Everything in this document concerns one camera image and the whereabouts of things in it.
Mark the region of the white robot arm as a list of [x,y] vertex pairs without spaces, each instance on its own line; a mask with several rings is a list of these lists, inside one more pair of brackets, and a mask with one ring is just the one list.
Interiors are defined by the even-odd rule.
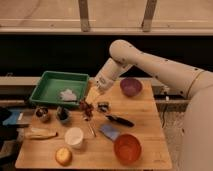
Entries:
[[142,52],[125,40],[113,41],[109,53],[86,102],[93,103],[119,76],[138,67],[189,99],[179,171],[213,171],[213,72]]

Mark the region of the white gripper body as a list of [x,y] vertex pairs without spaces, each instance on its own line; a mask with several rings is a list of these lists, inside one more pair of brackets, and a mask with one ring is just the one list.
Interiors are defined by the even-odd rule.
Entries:
[[101,92],[110,89],[116,79],[121,75],[122,67],[122,64],[109,58],[94,78],[96,87]]

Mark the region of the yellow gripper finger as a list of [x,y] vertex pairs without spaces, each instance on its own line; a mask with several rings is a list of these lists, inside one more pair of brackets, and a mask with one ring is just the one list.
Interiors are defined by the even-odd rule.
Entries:
[[89,90],[88,95],[87,95],[85,101],[88,104],[92,104],[99,95],[100,95],[99,90],[96,87],[92,87]]

